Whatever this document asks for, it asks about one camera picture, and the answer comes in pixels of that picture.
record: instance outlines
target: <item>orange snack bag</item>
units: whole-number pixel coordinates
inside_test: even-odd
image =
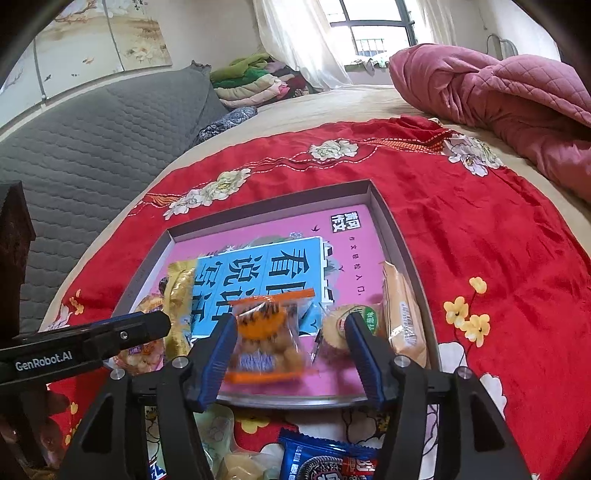
[[[238,341],[225,380],[269,383],[298,378],[308,366],[298,321],[310,307],[314,289],[230,302],[238,323]]]

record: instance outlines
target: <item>beige bedsheet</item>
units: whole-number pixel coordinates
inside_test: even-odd
[[[268,137],[284,132],[296,132],[317,127],[328,122],[358,121],[372,118],[390,118],[400,115],[421,115],[429,117],[407,104],[393,86],[354,85],[318,95],[308,95],[285,100],[259,109],[256,117],[232,128],[205,143],[198,145],[171,163],[151,185],[141,193],[115,220],[98,236],[85,252],[82,259],[70,272],[57,292],[43,321],[42,327],[54,320],[59,313],[60,302],[70,283],[94,253],[109,239],[112,232],[123,221],[131,207],[165,175],[177,168],[191,165],[230,145],[246,142],[253,138]],[[491,132],[469,129],[460,125],[447,124],[459,132],[479,138],[492,146],[506,166],[525,177],[540,189],[563,215],[570,229],[591,255],[591,209],[582,200],[566,193],[543,177],[534,167]]]

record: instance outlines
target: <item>pink quilt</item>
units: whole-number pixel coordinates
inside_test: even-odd
[[[413,107],[493,130],[546,178],[591,202],[591,97],[569,65],[422,44],[394,54],[389,68]]]

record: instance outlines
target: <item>painted wall mural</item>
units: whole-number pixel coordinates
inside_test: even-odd
[[[100,0],[74,0],[35,42],[48,98],[123,71]]]
[[[144,0],[105,0],[113,38],[125,70],[172,65],[158,22]]]
[[[41,101],[33,49],[31,43],[0,88],[0,125]]]
[[[27,48],[0,89],[0,126],[72,88],[172,65],[145,0],[74,0]]]

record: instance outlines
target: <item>gold snack wrapper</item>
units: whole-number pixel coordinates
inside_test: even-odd
[[[427,343],[423,321],[417,302],[408,282],[394,265],[383,262],[384,315],[378,329],[386,337],[394,351],[406,355],[425,367]]]
[[[187,320],[191,314],[193,283],[197,259],[173,262],[168,265],[168,283],[164,290],[164,313],[170,318],[170,332],[164,339],[165,360],[189,354],[191,326]]]

